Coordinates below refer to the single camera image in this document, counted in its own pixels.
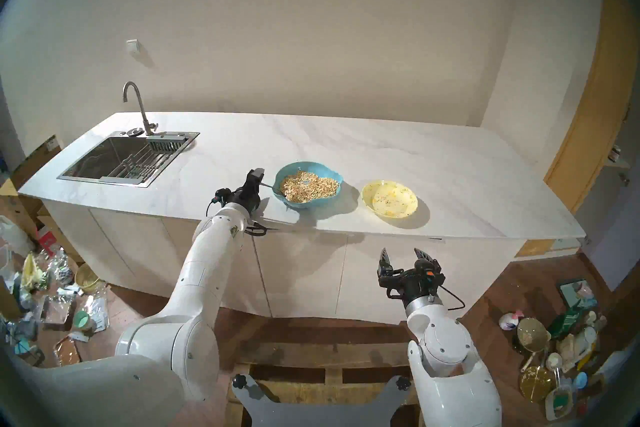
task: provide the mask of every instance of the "oats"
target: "oats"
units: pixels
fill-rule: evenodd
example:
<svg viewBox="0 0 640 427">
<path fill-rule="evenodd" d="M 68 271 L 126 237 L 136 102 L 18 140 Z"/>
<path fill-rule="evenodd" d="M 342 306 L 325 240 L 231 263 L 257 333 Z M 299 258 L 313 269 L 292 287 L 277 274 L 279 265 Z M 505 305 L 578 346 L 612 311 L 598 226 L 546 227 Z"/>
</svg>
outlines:
<svg viewBox="0 0 640 427">
<path fill-rule="evenodd" d="M 338 192 L 338 186 L 335 179 L 298 170 L 295 175 L 287 175 L 283 179 L 280 190 L 290 202 L 308 203 L 318 198 L 334 196 Z"/>
</svg>

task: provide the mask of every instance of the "cabinet door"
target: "cabinet door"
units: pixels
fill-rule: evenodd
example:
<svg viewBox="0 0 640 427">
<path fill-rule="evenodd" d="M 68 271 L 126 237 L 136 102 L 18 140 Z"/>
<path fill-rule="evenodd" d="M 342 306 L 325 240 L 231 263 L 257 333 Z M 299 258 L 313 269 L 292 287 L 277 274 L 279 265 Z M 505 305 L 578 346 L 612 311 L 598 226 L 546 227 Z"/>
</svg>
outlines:
<svg viewBox="0 0 640 427">
<path fill-rule="evenodd" d="M 53 220 L 95 274 L 112 284 L 137 289 L 135 276 L 95 221 L 89 208 L 44 201 Z"/>
<path fill-rule="evenodd" d="M 175 246 L 178 257 L 184 262 L 191 248 L 193 233 L 199 221 L 164 217 L 162 222 Z M 233 262 L 231 272 L 229 272 L 225 294 L 222 298 L 222 306 L 254 315 L 270 317 L 271 312 L 269 311 L 267 295 L 262 285 L 263 278 L 260 274 L 258 258 L 255 256 L 253 238 L 251 236 L 245 236 L 244 238 L 240 254 Z"/>
<path fill-rule="evenodd" d="M 269 231 L 255 238 L 274 317 L 335 317 L 346 234 Z"/>
<path fill-rule="evenodd" d="M 386 289 L 378 285 L 378 261 L 382 248 L 395 269 L 413 268 L 419 248 L 436 258 L 446 276 L 444 287 L 465 302 L 465 308 L 452 312 L 460 317 L 482 296 L 513 259 L 522 244 L 518 239 L 434 240 L 415 236 L 349 235 L 340 285 L 337 317 L 397 324 L 407 316 L 399 300 L 389 300 Z M 440 289 L 447 308 L 459 301 Z"/>
<path fill-rule="evenodd" d="M 161 218 L 91 208 L 91 214 L 131 269 L 139 291 L 171 296 L 184 259 Z"/>
</svg>

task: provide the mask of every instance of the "stainless steel sink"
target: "stainless steel sink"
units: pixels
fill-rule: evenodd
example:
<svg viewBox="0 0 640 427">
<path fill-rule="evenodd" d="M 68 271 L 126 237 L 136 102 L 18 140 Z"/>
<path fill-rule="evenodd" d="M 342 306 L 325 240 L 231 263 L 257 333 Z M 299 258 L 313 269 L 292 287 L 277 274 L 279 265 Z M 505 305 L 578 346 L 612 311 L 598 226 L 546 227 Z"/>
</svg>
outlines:
<svg viewBox="0 0 640 427">
<path fill-rule="evenodd" d="M 146 188 L 198 134 L 161 132 L 132 138 L 114 132 L 58 178 Z"/>
</svg>

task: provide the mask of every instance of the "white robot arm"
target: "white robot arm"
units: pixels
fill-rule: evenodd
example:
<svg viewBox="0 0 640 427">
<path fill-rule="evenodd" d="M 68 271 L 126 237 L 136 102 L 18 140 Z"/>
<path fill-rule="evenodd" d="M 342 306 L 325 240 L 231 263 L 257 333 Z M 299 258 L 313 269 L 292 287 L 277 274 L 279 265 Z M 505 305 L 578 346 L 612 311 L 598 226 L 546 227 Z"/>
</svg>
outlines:
<svg viewBox="0 0 640 427">
<path fill-rule="evenodd" d="M 469 331 L 438 297 L 445 276 L 437 260 L 415 248 L 413 269 L 394 270 L 382 250 L 377 270 L 390 299 L 405 305 L 407 325 L 417 342 L 408 347 L 411 375 L 424 422 L 429 427 L 499 427 L 500 396 Z M 450 376 L 461 367 L 462 374 Z"/>
<path fill-rule="evenodd" d="M 252 230 L 263 176 L 263 169 L 251 170 L 242 187 L 216 191 L 222 208 L 196 229 L 168 303 L 126 328 L 115 356 L 52 369 L 9 356 L 57 423 L 79 424 L 91 404 L 99 405 L 92 425 L 165 425 L 185 400 L 211 396 L 219 368 L 213 327 L 231 264 Z M 61 399 L 69 391 L 73 400 Z"/>
</svg>

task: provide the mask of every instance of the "kitchen counter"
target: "kitchen counter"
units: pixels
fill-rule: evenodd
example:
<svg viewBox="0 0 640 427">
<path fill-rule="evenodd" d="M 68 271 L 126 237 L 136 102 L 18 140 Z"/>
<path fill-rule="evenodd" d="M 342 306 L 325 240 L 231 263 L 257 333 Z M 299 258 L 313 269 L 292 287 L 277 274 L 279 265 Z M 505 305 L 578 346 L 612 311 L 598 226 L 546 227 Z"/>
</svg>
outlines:
<svg viewBox="0 0 640 427">
<path fill-rule="evenodd" d="M 158 131 L 197 131 L 147 188 L 60 180 L 57 176 L 114 131 L 141 125 L 138 112 L 116 113 L 64 148 L 21 189 L 23 195 L 121 212 L 202 219 L 216 189 L 240 186 L 263 167 L 272 184 L 295 161 L 317 161 L 343 175 L 340 198 L 296 211 L 262 188 L 259 216 L 292 228 L 427 237 L 551 239 L 583 237 L 562 202 L 518 154 L 478 127 L 295 115 L 155 113 Z M 386 222 L 359 191 L 372 179 L 398 181 L 417 195 L 418 211 Z"/>
</svg>

